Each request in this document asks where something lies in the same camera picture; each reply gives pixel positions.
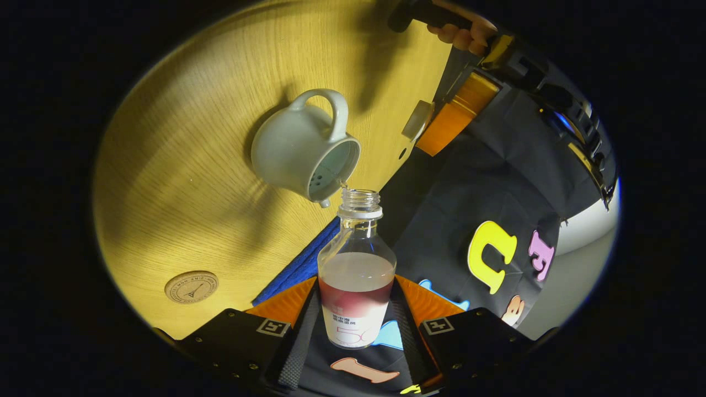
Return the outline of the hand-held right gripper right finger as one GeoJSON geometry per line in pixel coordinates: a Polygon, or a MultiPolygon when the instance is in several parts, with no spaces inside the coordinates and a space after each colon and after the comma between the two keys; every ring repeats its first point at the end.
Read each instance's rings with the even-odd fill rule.
{"type": "Polygon", "coordinates": [[[488,309],[463,311],[403,276],[395,277],[390,302],[423,394],[490,387],[536,344],[488,309]]]}

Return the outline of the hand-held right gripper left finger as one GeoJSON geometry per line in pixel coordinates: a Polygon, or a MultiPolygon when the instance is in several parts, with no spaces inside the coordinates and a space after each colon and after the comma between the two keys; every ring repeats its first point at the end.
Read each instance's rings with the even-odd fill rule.
{"type": "Polygon", "coordinates": [[[319,310],[310,277],[247,311],[221,311],[176,348],[247,389],[297,389],[319,310]]]}

